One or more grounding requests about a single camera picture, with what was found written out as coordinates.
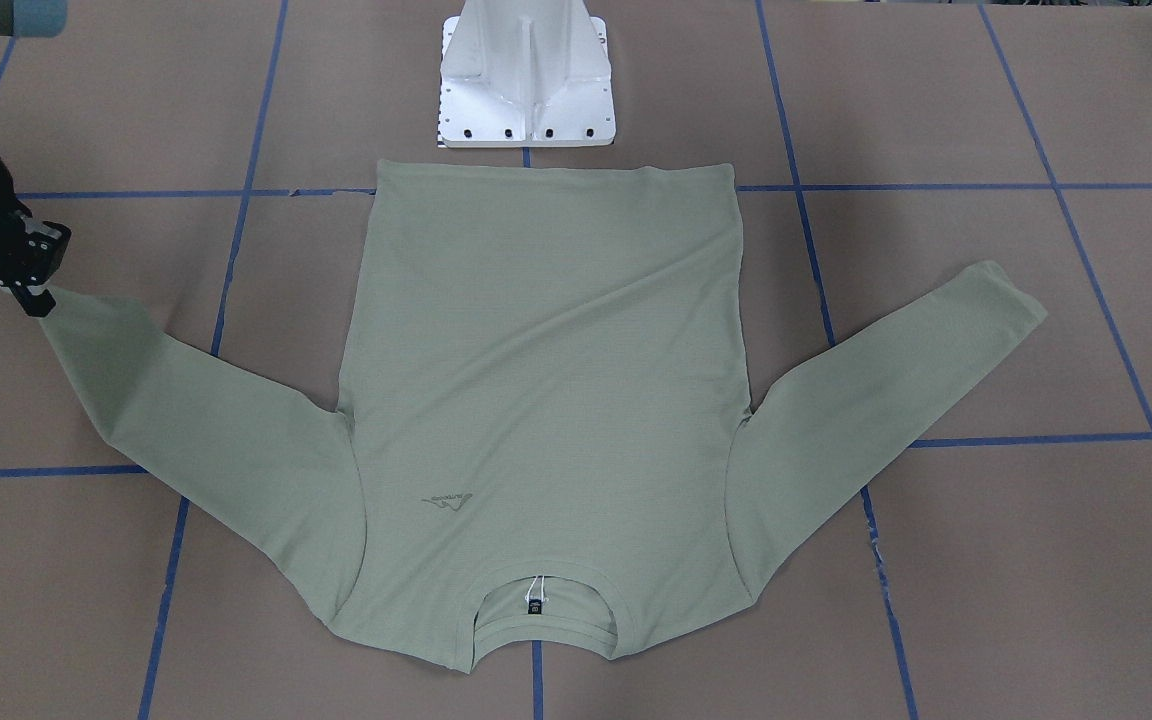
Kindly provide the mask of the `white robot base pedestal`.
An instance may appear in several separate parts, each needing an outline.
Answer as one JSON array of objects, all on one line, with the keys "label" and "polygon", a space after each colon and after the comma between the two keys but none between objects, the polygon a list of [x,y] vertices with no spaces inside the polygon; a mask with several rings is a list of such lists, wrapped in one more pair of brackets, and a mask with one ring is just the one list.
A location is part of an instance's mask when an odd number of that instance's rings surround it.
[{"label": "white robot base pedestal", "polygon": [[467,1],[444,20],[444,149],[609,146],[617,135],[605,20],[584,1]]}]

